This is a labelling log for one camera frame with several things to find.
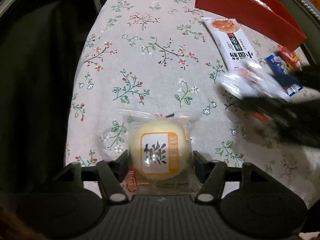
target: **ribbed black plastic surface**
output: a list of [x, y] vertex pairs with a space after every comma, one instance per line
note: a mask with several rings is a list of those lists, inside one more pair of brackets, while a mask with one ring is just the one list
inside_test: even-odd
[[[213, 206], [189, 196], [135, 196], [112, 206], [93, 230], [74, 240], [253, 240], [226, 225]], [[298, 240], [298, 236], [284, 238]]]

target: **red box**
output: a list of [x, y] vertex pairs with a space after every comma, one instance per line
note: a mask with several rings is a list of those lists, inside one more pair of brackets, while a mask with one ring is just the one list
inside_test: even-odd
[[196, 0], [195, 7], [226, 18], [235, 18], [294, 51], [306, 39], [298, 23], [278, 0], [260, 0], [272, 11], [253, 0]]

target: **round yellow pastry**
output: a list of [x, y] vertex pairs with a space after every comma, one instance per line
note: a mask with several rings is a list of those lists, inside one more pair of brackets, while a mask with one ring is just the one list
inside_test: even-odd
[[185, 131], [168, 119], [142, 125], [129, 142], [132, 166], [147, 179], [173, 178], [183, 171], [192, 156]]

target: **blue snack package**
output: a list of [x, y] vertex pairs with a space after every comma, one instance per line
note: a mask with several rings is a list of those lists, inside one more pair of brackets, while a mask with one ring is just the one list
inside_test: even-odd
[[287, 63], [279, 55], [271, 54], [269, 57], [266, 58], [266, 60], [274, 73], [285, 75], [291, 73], [291, 69], [287, 66]]
[[[284, 75], [290, 75], [291, 69], [288, 67], [287, 63], [276, 54], [271, 54], [269, 57], [266, 58], [266, 61], [272, 71], [277, 74], [284, 74]], [[301, 89], [303, 89], [302, 86], [298, 84], [291, 84], [290, 86], [283, 86], [283, 88], [287, 91], [288, 95], [292, 97], [294, 94], [299, 92]]]

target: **floral tablecloth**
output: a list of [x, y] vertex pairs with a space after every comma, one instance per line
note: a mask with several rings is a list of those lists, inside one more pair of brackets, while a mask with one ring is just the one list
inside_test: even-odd
[[[319, 197], [318, 149], [284, 145], [274, 133], [259, 136], [244, 124], [237, 100], [217, 81], [225, 64], [195, 0], [108, 0], [84, 45], [76, 72], [66, 164], [92, 166], [127, 149], [119, 109], [150, 114], [201, 114], [191, 132], [193, 150], [230, 166], [251, 162], [292, 189], [310, 206]], [[277, 44], [242, 26], [260, 63]], [[298, 56], [306, 60], [298, 49]], [[319, 93], [304, 88], [297, 100]], [[97, 192], [95, 183], [85, 187]]]

